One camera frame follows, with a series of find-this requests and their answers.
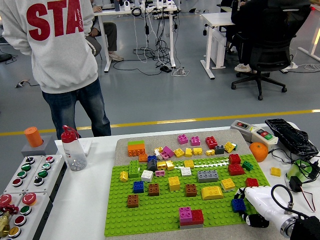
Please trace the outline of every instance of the yellow lego brick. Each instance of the yellow lego brick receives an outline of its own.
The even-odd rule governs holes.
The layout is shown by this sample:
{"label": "yellow lego brick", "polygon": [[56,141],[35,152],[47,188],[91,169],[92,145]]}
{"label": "yellow lego brick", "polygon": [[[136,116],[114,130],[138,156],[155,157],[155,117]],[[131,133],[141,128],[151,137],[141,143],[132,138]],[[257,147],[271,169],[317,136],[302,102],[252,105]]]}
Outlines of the yellow lego brick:
{"label": "yellow lego brick", "polygon": [[126,171],[120,172],[120,181],[124,183],[128,181],[128,173]]}
{"label": "yellow lego brick", "polygon": [[169,177],[169,188],[170,191],[179,191],[180,190],[180,181],[177,176]]}
{"label": "yellow lego brick", "polygon": [[235,146],[229,141],[224,145],[224,150],[226,150],[228,153],[231,153],[233,149],[235,149]]}
{"label": "yellow lego brick", "polygon": [[225,192],[233,191],[236,188],[236,185],[231,178],[223,179],[221,181],[221,186]]}
{"label": "yellow lego brick", "polygon": [[270,169],[270,174],[276,177],[281,177],[281,169],[280,168],[276,168],[276,167],[272,167]]}
{"label": "yellow lego brick", "polygon": [[207,150],[207,151],[205,151],[205,155],[207,155],[207,156],[212,156],[212,155],[215,155],[215,150]]}
{"label": "yellow lego brick", "polygon": [[201,147],[195,147],[193,149],[193,155],[202,155],[202,148]]}
{"label": "yellow lego brick", "polygon": [[192,149],[191,148],[186,148],[185,149],[185,154],[186,157],[190,158],[192,156]]}
{"label": "yellow lego brick", "polygon": [[211,199],[223,199],[221,187],[219,186],[207,186],[201,189],[201,195],[203,200]]}
{"label": "yellow lego brick", "polygon": [[166,168],[168,169],[168,171],[171,171],[175,168],[175,165],[172,161],[166,161],[165,164],[166,164]]}
{"label": "yellow lego brick", "polygon": [[180,158],[185,155],[185,152],[181,148],[178,148],[178,149],[174,150],[173,152],[177,158]]}
{"label": "yellow lego brick", "polygon": [[156,167],[158,168],[158,170],[164,170],[167,168],[167,164],[165,161],[157,161]]}
{"label": "yellow lego brick", "polygon": [[156,150],[156,149],[159,151],[159,153],[162,153],[162,152],[164,151],[164,149],[162,148],[162,146],[156,147],[154,150]]}
{"label": "yellow lego brick", "polygon": [[187,168],[187,167],[189,167],[191,169],[195,168],[195,164],[194,164],[193,160],[185,160],[183,163],[184,163],[185,168]]}

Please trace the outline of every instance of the yellow floor line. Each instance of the yellow floor line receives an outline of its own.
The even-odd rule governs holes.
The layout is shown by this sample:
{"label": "yellow floor line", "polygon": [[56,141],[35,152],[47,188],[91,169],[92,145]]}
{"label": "yellow floor line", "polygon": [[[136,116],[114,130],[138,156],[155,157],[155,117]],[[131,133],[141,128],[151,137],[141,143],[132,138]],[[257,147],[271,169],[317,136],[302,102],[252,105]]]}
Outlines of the yellow floor line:
{"label": "yellow floor line", "polygon": [[[121,123],[112,124],[111,128],[126,128],[135,126],[147,126],[147,125],[158,125],[158,124],[177,124],[177,123],[190,123],[190,122],[203,122],[203,121],[216,121],[216,120],[227,120],[227,119],[245,119],[245,118],[260,118],[260,117],[274,117],[282,115],[298,115],[298,114],[313,114],[320,113],[320,109],[310,110],[298,110],[298,111],[279,111],[279,112],[266,112],[256,114],[241,114],[241,115],[230,115],[230,116],[211,116],[211,117],[199,117],[199,118],[187,118],[187,119],[176,119],[176,120],[163,120],[163,121],[143,121],[143,122],[132,122],[132,123]],[[77,127],[78,130],[91,130],[90,126]],[[55,129],[43,129],[39,130],[40,133],[55,133]],[[23,131],[12,131],[12,132],[0,132],[0,136],[14,136],[23,135]]]}

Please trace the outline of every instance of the white sneaker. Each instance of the white sneaker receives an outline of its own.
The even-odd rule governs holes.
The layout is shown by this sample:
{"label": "white sneaker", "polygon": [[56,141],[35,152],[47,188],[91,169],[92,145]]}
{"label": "white sneaker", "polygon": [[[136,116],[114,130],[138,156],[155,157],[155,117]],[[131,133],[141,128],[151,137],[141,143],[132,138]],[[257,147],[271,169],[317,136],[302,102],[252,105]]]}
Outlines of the white sneaker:
{"label": "white sneaker", "polygon": [[244,65],[243,63],[238,64],[238,66],[236,66],[234,70],[240,73],[250,73],[252,71],[249,64]]}

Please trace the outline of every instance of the jeans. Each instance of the jeans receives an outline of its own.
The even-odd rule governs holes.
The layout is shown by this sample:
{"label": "jeans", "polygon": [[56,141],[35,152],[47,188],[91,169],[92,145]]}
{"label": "jeans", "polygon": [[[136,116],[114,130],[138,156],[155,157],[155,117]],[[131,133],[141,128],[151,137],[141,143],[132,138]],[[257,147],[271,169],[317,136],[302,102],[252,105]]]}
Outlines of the jeans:
{"label": "jeans", "polygon": [[75,123],[77,101],[83,106],[91,120],[93,135],[95,137],[111,135],[110,121],[106,116],[99,78],[78,90],[56,94],[42,92],[42,96],[50,106],[58,140],[61,140],[61,134],[64,132],[63,125],[77,129]]}

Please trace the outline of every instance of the black office chair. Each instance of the black office chair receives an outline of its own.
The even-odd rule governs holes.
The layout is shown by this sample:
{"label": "black office chair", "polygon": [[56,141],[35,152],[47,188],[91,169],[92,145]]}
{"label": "black office chair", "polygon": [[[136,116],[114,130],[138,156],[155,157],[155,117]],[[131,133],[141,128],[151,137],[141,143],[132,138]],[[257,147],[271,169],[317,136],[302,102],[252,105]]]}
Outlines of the black office chair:
{"label": "black office chair", "polygon": [[244,38],[241,33],[237,35],[242,44],[251,44],[252,51],[249,61],[251,69],[257,73],[239,72],[248,77],[231,83],[231,89],[236,89],[236,84],[256,81],[259,96],[262,100],[261,81],[282,87],[282,92],[287,91],[286,85],[269,78],[270,72],[285,69],[290,66],[290,42],[300,27],[309,16],[309,0],[269,0],[268,8],[261,15],[261,27],[256,30],[255,35]]}

